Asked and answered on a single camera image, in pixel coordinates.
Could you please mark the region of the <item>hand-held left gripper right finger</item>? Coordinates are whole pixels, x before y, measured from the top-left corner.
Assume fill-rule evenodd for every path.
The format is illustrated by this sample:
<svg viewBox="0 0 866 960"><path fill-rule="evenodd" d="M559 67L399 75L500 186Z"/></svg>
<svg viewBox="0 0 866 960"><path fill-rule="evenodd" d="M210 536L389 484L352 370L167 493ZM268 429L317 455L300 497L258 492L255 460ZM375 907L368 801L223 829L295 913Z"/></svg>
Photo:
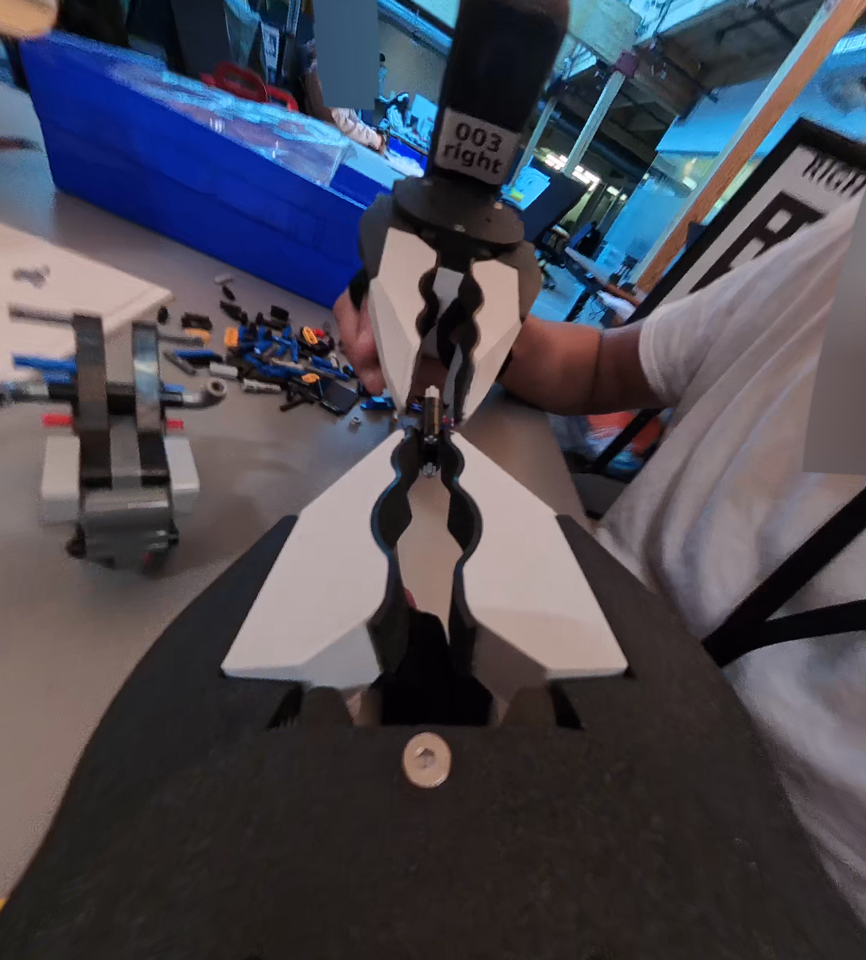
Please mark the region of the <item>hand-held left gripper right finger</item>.
<svg viewBox="0 0 866 960"><path fill-rule="evenodd" d="M524 690L622 676L628 659L556 511L459 434L440 438L439 477L461 551L451 655L494 713Z"/></svg>

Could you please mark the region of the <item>person's right forearm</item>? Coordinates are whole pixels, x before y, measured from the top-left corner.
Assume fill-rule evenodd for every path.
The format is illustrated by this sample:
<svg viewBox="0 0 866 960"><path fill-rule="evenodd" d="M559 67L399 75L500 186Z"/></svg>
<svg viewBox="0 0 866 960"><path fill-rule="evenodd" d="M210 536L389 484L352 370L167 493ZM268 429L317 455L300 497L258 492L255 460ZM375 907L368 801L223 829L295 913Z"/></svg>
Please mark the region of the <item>person's right forearm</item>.
<svg viewBox="0 0 866 960"><path fill-rule="evenodd" d="M523 321L499 383L549 414L662 408L643 367L644 321L600 329L533 315Z"/></svg>

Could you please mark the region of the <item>blue plastic bin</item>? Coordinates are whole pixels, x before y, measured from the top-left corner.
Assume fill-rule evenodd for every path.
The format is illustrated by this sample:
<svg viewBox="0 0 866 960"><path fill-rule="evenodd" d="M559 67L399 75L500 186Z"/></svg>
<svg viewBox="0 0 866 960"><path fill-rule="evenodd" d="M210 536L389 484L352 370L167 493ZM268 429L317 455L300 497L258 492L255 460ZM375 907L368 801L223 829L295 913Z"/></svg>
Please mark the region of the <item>blue plastic bin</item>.
<svg viewBox="0 0 866 960"><path fill-rule="evenodd" d="M115 78L165 67L151 56L64 32L19 50L59 190L322 306L359 269L363 212L403 178L352 140L331 185L291 173Z"/></svg>

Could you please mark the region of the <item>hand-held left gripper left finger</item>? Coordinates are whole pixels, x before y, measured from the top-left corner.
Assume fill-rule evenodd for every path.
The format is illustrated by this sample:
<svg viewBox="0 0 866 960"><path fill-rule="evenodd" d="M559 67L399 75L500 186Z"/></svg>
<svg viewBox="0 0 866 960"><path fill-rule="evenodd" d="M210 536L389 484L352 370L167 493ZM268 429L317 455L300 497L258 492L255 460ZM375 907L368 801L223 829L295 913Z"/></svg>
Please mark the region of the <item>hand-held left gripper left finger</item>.
<svg viewBox="0 0 866 960"><path fill-rule="evenodd" d="M419 433L396 431L298 514L224 677L348 692L398 671L410 606L396 548L421 459Z"/></svg>

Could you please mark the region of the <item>person's right hand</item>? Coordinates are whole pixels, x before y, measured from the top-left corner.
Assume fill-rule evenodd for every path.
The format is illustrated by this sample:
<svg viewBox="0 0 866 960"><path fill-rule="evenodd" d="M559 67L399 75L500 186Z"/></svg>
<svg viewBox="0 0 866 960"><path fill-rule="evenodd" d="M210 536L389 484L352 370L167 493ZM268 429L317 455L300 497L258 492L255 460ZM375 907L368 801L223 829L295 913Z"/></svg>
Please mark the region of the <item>person's right hand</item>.
<svg viewBox="0 0 866 960"><path fill-rule="evenodd" d="M387 383L366 299L362 299L358 306L352 291L346 289L335 300L332 313L338 346L356 378L369 395L383 395L387 392Z"/></svg>

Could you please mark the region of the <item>lego instruction booklet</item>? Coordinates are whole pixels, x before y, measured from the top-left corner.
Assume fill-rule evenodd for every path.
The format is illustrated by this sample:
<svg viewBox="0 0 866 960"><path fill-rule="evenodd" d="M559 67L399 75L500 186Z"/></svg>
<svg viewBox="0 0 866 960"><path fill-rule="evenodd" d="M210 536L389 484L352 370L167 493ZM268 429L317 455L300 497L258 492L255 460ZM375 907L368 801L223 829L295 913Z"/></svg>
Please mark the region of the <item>lego instruction booklet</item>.
<svg viewBox="0 0 866 960"><path fill-rule="evenodd" d="M162 286L0 222L0 381L17 373L14 354L63 357L75 349L69 326L13 319L12 307L99 316L110 335L133 321L154 320L172 300Z"/></svg>

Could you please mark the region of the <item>clear plastic bag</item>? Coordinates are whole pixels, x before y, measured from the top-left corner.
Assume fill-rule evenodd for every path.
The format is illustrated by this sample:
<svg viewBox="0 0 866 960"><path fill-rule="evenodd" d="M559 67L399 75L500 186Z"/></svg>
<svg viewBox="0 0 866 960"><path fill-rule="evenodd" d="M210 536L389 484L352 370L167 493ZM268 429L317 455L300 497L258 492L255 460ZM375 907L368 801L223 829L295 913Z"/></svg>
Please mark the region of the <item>clear plastic bag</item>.
<svg viewBox="0 0 866 960"><path fill-rule="evenodd" d="M245 100L165 67L124 63L113 76L231 142L319 186L330 186L354 154L339 130L273 103Z"/></svg>

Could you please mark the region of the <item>small black lego assembly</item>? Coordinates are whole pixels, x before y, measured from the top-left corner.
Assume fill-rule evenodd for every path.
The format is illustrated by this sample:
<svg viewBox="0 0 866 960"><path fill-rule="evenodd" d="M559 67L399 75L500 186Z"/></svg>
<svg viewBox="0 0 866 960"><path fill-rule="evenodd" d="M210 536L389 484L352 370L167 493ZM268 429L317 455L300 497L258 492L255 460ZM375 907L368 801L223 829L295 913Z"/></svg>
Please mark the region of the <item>small black lego assembly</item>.
<svg viewBox="0 0 866 960"><path fill-rule="evenodd" d="M419 473L423 478L433 479L449 463L453 426L451 409L445 404L442 390L428 386L421 397L411 402L410 410L415 414Z"/></svg>

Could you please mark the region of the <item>wooden post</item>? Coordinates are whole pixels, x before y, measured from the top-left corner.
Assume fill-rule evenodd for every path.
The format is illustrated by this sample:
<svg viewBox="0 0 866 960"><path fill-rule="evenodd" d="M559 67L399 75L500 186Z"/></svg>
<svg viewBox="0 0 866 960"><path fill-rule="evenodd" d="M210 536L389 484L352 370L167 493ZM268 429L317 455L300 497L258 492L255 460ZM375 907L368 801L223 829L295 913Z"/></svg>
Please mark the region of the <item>wooden post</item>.
<svg viewBox="0 0 866 960"><path fill-rule="evenodd" d="M687 243L691 222L702 223L716 202L750 161L835 45L866 12L866 1L825 1L774 76L716 156L704 180L657 238L631 276L642 292L650 292Z"/></svg>

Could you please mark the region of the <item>pile of loose lego pieces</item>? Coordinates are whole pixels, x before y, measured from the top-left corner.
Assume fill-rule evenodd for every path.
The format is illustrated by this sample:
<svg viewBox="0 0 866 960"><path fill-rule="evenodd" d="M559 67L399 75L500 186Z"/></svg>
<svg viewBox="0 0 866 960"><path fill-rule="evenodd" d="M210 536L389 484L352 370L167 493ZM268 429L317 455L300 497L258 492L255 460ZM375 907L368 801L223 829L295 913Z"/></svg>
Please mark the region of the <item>pile of loose lego pieces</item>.
<svg viewBox="0 0 866 960"><path fill-rule="evenodd" d="M307 322L279 301L249 298L240 278L214 278L203 306L161 306L155 322L162 358L188 378L221 381L248 396L280 399L286 413L316 406L336 417L392 414L385 394L369 394L322 322Z"/></svg>

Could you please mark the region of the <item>orange item under table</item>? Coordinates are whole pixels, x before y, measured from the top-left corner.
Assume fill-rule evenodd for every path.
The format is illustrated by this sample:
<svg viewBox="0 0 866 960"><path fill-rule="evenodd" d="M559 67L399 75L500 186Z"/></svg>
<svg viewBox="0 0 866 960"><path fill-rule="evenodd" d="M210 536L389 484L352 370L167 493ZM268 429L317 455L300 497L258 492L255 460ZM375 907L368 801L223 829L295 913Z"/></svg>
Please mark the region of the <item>orange item under table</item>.
<svg viewBox="0 0 866 960"><path fill-rule="evenodd" d="M637 412L593 414L588 418L590 442L598 467L605 469L629 453L643 461L663 436L665 412L645 409Z"/></svg>

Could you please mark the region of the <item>red basket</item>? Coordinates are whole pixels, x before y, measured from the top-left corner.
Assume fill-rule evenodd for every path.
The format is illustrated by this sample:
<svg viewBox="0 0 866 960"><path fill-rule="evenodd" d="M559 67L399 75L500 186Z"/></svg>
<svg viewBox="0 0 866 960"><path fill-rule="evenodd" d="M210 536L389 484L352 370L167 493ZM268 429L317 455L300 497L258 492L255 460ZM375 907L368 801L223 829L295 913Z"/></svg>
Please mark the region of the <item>red basket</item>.
<svg viewBox="0 0 866 960"><path fill-rule="evenodd" d="M243 100L259 104L275 104L291 113L300 111L296 98L286 89L266 82L255 71L230 61L221 61L212 72L202 72L199 79L207 86L222 90Z"/></svg>

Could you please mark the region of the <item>partly built lego model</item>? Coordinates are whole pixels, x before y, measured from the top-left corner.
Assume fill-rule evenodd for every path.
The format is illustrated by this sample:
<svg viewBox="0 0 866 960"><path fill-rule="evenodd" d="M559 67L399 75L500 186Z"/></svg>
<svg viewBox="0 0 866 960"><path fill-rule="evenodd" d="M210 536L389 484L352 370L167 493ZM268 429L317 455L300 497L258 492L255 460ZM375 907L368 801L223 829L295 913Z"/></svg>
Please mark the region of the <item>partly built lego model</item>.
<svg viewBox="0 0 866 960"><path fill-rule="evenodd" d="M199 390L170 389L161 370L162 336L155 321L131 324L131 379L108 376L103 319L10 304L14 322L51 324L74 335L71 360L14 354L13 364L37 379L0 382L0 408L20 403L63 407L56 426L69 431L69 453L53 445L43 467L41 503L70 516L66 551L108 570L160 564L179 540L177 483L168 433L173 411L219 406L226 384L206 380ZM66 487L64 496L60 488Z"/></svg>

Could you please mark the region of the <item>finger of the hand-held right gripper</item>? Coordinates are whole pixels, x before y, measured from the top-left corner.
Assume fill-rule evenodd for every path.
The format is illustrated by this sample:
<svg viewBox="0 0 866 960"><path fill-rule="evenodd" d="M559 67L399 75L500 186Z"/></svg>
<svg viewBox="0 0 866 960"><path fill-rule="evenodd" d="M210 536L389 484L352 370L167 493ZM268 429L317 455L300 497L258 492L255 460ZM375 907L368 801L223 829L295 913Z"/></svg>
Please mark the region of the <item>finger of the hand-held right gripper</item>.
<svg viewBox="0 0 866 960"><path fill-rule="evenodd" d="M519 274L498 259L475 260L436 326L455 423L471 418L492 390L521 332Z"/></svg>
<svg viewBox="0 0 866 960"><path fill-rule="evenodd" d="M437 251L397 227L386 233L379 268L368 287L368 314L386 390L404 415L414 384L427 323L439 312L434 282Z"/></svg>

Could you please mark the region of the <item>black and white sign board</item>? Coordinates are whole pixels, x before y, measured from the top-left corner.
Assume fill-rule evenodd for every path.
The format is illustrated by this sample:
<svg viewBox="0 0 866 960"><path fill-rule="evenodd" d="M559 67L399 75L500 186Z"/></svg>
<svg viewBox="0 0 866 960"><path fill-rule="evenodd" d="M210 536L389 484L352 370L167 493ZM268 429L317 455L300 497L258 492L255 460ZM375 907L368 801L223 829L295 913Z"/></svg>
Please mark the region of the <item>black and white sign board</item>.
<svg viewBox="0 0 866 960"><path fill-rule="evenodd" d="M769 252L860 198L865 186L866 143L799 118L711 222L684 246L629 323Z"/></svg>

